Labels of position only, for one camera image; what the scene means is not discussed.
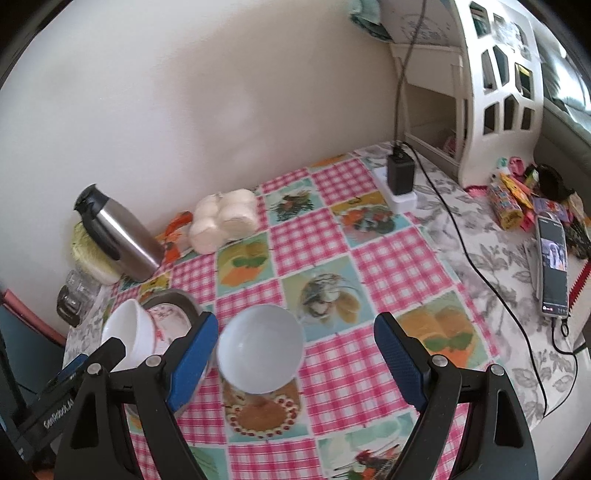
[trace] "black charger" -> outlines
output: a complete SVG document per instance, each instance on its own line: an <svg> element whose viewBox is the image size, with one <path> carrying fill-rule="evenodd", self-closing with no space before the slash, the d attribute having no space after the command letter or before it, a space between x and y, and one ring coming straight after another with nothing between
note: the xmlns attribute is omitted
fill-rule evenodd
<svg viewBox="0 0 591 480"><path fill-rule="evenodd" d="M394 145L392 153L386 161L388 187L394 195L411 193L414 187L415 164L412 157L402 146Z"/></svg>

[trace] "thermos handle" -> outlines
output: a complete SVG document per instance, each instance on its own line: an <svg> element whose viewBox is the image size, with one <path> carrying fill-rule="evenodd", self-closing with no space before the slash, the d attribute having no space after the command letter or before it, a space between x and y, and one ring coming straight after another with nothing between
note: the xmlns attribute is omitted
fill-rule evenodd
<svg viewBox="0 0 591 480"><path fill-rule="evenodd" d="M82 217L82 225L90 235L90 238L92 238L100 249L109 257L115 261L119 260L121 254L117 249L117 245L103 226L99 222L92 221L87 213L82 213L80 216Z"/></svg>

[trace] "black cable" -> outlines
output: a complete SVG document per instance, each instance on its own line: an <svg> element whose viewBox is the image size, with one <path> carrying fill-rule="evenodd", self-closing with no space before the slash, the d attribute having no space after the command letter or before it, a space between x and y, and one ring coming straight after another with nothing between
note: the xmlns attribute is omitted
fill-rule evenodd
<svg viewBox="0 0 591 480"><path fill-rule="evenodd" d="M542 396L544 397L544 416L545 416L546 415L546 411L548 410L548 398L546 397L546 391L544 390L544 386L542 385L542 379L540 378L540 374L538 373L538 369L535 366L534 351L531 348L530 339L527 337L527 333L525 332L525 330L522 327L522 325L520 324L519 320L517 319L517 317L515 316L515 314L513 313L513 311L509 308L509 306L507 305L507 303L505 302L505 300L503 299L503 297L501 297L501 295L499 294L499 292L497 292L497 290L491 285L491 283L480 272L480 270L478 270L478 268L476 268L476 265L472 262L472 259L470 258L470 254L468 253L468 250L466 248L466 244L464 243L464 239L462 238L462 234L460 233L460 228L457 225L456 219L453 216L452 211L449 208L449 205L443 199L443 197L441 196L441 193L439 193L439 190L437 190L437 187L435 186L435 184L431 181L431 178L427 174L427 171L425 170L425 167L423 167L423 164L418 159L418 154L417 154L416 150L414 149L414 147L411 144L409 144L407 142L402 142L402 144L403 145L406 145L408 148L410 148L413 151L413 154L414 154L415 159L417 160L418 166L421 167L421 170L423 171L423 174L425 175L425 178L429 182L429 185L435 191L435 193L439 197L439 200L441 201L441 203L443 204L443 206L447 210L447 213L448 213L449 217L452 219L453 226L456 228L457 237L460 240L460 244L462 245L462 250L464 250L464 255L466 256L466 259L468 260L468 263L473 268L473 270L478 274L478 276L482 279L482 281L492 290L492 292L496 295L496 297L501 301L501 303L503 304L505 310L509 313L509 315L511 315L511 318L513 318L513 320L515 321L515 323L517 324L517 326L521 330L521 333L523 334L523 337L525 339L525 343L527 343L527 348L530 351L531 365L534 368L535 377L536 377L536 379L538 379L538 383L540 385L540 389L542 390Z"/></svg>
<svg viewBox="0 0 591 480"><path fill-rule="evenodd" d="M21 384L21 383L19 383L19 382L17 382L17 385L18 385L19 387L21 387L22 389L24 389L24 390L27 390L29 393L32 393L33 395L38 395L38 394L37 394L37 392L34 392L34 391L33 391L33 390L31 390L30 388L27 388L27 387L25 387L23 384Z"/></svg>
<svg viewBox="0 0 591 480"><path fill-rule="evenodd" d="M560 348L558 348L556 346L556 340L554 340L554 328L556 327L556 318L552 317L551 322L552 322L552 346L554 347L554 350L556 350L558 353L562 353L562 355L570 355L574 358L574 378L573 378L573 384L570 386L570 390L567 393L564 400L562 402L560 402L557 406L555 406L552 410L550 410L548 412L548 414L544 414L544 418L546 418L552 412L558 410L563 405L563 403L566 402L567 398L570 397L570 394L573 392L574 383L577 381L577 375L579 374L579 361L577 360L576 353L575 352L565 352L564 350L561 350Z"/></svg>
<svg viewBox="0 0 591 480"><path fill-rule="evenodd" d="M402 92L402 83L404 82L404 77L406 75L406 69L408 66L408 61L410 60L410 55L413 52L413 48L415 43L417 42L418 32L421 30L423 26L423 21L425 20L425 12L427 10L427 0L423 0L423 5L421 6L421 14L418 16L417 26L414 29L413 36L410 41L410 46L408 47L407 54L404 57L404 62L402 63L402 70L400 71L400 77L398 78L398 85L396 87L396 103L394 104L395 110L395 117L394 117L394 142L398 141L398 113L400 111L400 94Z"/></svg>
<svg viewBox="0 0 591 480"><path fill-rule="evenodd" d="M560 321L560 333L562 334L562 336L564 338L569 336L570 330L569 330L569 318L568 317L566 317L565 319L562 319Z"/></svg>
<svg viewBox="0 0 591 480"><path fill-rule="evenodd" d="M577 353L582 352L586 348L587 348L587 342L583 342L581 345L579 345L577 348L575 348L573 350L573 353L576 355Z"/></svg>

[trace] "metal screw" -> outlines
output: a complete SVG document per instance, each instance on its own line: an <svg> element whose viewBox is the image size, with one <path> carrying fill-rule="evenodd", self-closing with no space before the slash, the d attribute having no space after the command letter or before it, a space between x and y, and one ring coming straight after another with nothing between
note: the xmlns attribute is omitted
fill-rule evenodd
<svg viewBox="0 0 591 480"><path fill-rule="evenodd" d="M88 368L86 369L86 371L88 372L89 375L92 375L93 377L95 375L100 374L100 371L103 370L103 368L101 367L100 364L90 364L88 366Z"/></svg>
<svg viewBox="0 0 591 480"><path fill-rule="evenodd" d="M149 367L157 367L159 366L161 361L162 357L160 357L159 355L150 355L146 359L146 365L148 365Z"/></svg>
<svg viewBox="0 0 591 480"><path fill-rule="evenodd" d="M445 367L449 363L447 361L447 358L445 356L443 356L443 355L433 355L431 357L431 360L438 367Z"/></svg>
<svg viewBox="0 0 591 480"><path fill-rule="evenodd" d="M491 365L491 372L493 372L495 375L498 375L499 377L505 375L505 369L498 364Z"/></svg>

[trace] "smartphone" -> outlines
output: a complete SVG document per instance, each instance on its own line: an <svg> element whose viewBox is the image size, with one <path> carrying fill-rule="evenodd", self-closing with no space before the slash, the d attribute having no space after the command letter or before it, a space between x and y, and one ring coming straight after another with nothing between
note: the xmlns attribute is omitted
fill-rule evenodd
<svg viewBox="0 0 591 480"><path fill-rule="evenodd" d="M544 316L566 318L569 315L566 240L562 223L551 213L538 215L535 223L540 266L538 298Z"/></svg>

